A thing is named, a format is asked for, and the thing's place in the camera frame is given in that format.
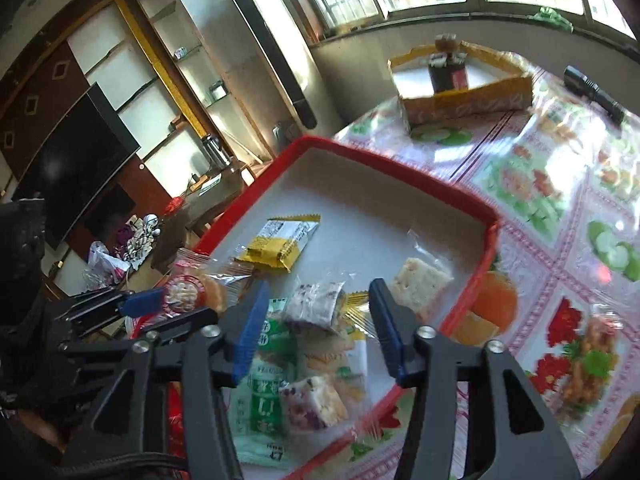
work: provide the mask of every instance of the floral tablecloth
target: floral tablecloth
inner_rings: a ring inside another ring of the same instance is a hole
[[[584,332],[591,305],[604,303],[620,314],[617,357],[604,393],[580,423],[564,428],[581,473],[592,471],[640,402],[638,118],[628,115],[622,127],[615,126],[597,105],[538,70],[528,112],[449,120],[415,139],[394,98],[335,140],[471,190],[500,212],[498,258],[479,301],[504,306],[503,320],[500,315],[492,319],[500,328],[497,338],[553,412],[562,405],[572,347]],[[412,395],[407,392],[382,422],[381,440],[352,444],[310,476],[393,478]],[[458,406],[453,478],[460,478],[464,467],[463,387]]]

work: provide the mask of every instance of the metal screw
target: metal screw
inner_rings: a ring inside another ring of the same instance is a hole
[[[491,339],[491,341],[486,344],[486,347],[489,352],[493,352],[494,354],[501,354],[504,352],[504,343],[497,339]]]
[[[204,337],[218,337],[222,333],[222,330],[220,330],[218,325],[205,325],[200,329],[200,333]]]
[[[421,326],[416,333],[418,337],[422,339],[433,339],[436,337],[436,330],[430,326]]]
[[[133,343],[133,351],[136,354],[143,354],[145,352],[149,352],[151,345],[146,341],[136,341]]]

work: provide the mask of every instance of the window sill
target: window sill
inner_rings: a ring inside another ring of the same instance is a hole
[[[344,38],[356,36],[357,34],[365,34],[373,30],[378,30],[379,28],[401,27],[404,25],[414,25],[416,23],[427,23],[427,22],[452,22],[452,21],[471,21],[471,20],[495,20],[495,21],[502,21],[502,22],[525,23],[527,25],[533,25],[536,27],[551,28],[552,30],[557,30],[565,34],[572,34],[567,30],[553,26],[551,23],[541,22],[540,20],[534,20],[532,18],[529,18],[528,16],[523,16],[523,15],[503,14],[498,12],[457,12],[452,14],[419,16],[417,18],[404,18],[400,20],[387,20],[382,23],[375,23],[373,25],[361,27],[356,30],[350,30],[349,32],[345,32],[343,34],[337,34],[336,36],[332,36],[330,38],[325,38],[324,40],[319,41],[319,43],[311,45],[310,48],[311,49],[317,48],[322,45],[331,43],[333,41],[343,40]],[[620,43],[618,41],[615,41],[610,38],[606,38],[605,36],[602,36],[600,34],[597,34],[596,32],[585,30],[580,27],[575,27],[575,25],[574,25],[573,34],[575,34],[576,36],[587,38],[588,40],[597,41],[601,44],[604,44],[605,46],[608,46],[609,48],[613,48],[617,50],[620,54],[623,54],[628,58],[634,60],[636,63],[640,64],[640,52],[631,44]]]

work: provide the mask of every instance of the black tv screen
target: black tv screen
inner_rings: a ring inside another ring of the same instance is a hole
[[[94,84],[40,147],[14,200],[45,200],[45,240],[56,248],[97,193],[139,148]]]

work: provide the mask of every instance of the gray wall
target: gray wall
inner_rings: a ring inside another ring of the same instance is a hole
[[[346,121],[395,95],[386,65],[390,57],[433,43],[443,32],[459,40],[517,52],[556,75],[574,65],[612,97],[640,114],[640,65],[593,40],[525,23],[491,20],[418,22],[381,27],[311,49],[322,78]]]

